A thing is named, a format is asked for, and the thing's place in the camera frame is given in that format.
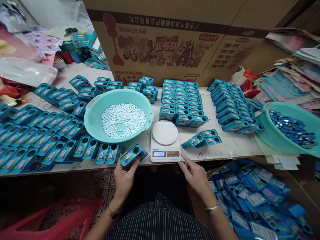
silver bracelet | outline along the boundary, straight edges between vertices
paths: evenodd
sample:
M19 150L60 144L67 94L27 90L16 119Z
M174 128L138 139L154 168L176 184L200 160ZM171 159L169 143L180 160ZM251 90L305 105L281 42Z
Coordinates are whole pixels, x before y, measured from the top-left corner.
M219 204L217 203L217 205L216 205L215 207L213 207L213 208L205 208L204 210L205 210L206 212L210 212L210 211L216 210L218 207L219 207Z

white table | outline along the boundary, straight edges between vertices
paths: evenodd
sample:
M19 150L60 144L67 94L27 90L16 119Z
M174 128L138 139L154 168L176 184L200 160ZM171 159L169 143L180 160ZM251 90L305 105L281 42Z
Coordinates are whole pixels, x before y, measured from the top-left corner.
M111 71L100 70L95 68L89 68L85 64L70 64L68 69L62 75L57 77L54 82L54 85L57 88L65 87L66 89L73 87L69 84L69 81L77 75L82 75L87 78L89 82L93 85L98 77L107 77L113 79ZM200 128L186 128L178 127L180 143L183 143L190 139L192 136L203 130L215 129L217 130L222 143L217 145L212 145L205 148L189 148L187 150L182 149L182 152L185 153L191 160L194 161L208 161L208 160L221 160L221 159L232 159L239 157L251 157L257 155L263 155L263 152L260 150L258 144L256 143L253 135L240 135L236 133L224 132L221 129L221 125L218 124L215 113L215 106L211 101L210 92L207 91L207 88L200 88L203 110L205 115L208 117L209 122L201 126ZM159 112L161 105L161 96L162 89L158 93L158 101L152 105L152 110L154 113L153 123L156 123L159 120ZM28 94L28 98L32 100L31 104L38 107L39 109L45 109L49 112L62 112L58 107L51 106L47 102L43 102L38 96L33 93ZM125 149L128 150L134 144L140 144L144 149L150 152L150 131L151 127L141 133L138 137L123 143ZM150 161L150 156L148 155L141 163L141 165L153 165ZM83 160L81 163L73 164L61 164L56 165L50 173L56 172L66 172L74 170L90 170L98 168L110 168L115 167L115 164L95 164L95 159Z

woman's hand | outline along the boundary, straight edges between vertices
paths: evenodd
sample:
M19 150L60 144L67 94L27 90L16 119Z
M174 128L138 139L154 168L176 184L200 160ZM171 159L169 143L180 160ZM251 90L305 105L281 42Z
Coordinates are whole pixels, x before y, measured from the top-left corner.
M120 211L122 205L127 199L133 185L134 173L136 172L139 163L139 160L135 161L129 171L126 171L125 168L121 165L120 160L118 160L117 166L113 171L114 178L116 180L116 192L109 205L109 208L113 212Z
M179 162L179 166L183 171L186 180L203 200L207 208L215 207L217 205L217 199L214 193L211 191L206 171L203 167L199 166L195 162L192 162L183 153L181 153L181 155L186 163L184 164L183 162Z

cartoon character print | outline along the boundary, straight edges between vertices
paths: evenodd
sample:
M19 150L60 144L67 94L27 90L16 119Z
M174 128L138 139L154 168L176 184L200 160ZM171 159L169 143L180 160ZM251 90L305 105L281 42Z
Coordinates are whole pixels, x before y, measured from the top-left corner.
M205 52L213 46L213 44L209 46L202 41L195 43L190 40L179 42L176 49L173 50L155 51L153 40L146 37L133 38L123 35L118 37L118 45L125 60L138 63L149 62L151 66L172 67L175 65L189 68L197 68Z

white candy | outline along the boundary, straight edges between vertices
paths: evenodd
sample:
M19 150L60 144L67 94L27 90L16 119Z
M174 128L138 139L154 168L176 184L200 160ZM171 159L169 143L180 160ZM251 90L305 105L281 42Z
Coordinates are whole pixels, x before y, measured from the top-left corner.
M122 103L107 108L101 115L101 119L105 133L113 139L118 139L139 131L146 122L146 115L132 103ZM122 124L123 132L116 127L117 124Z

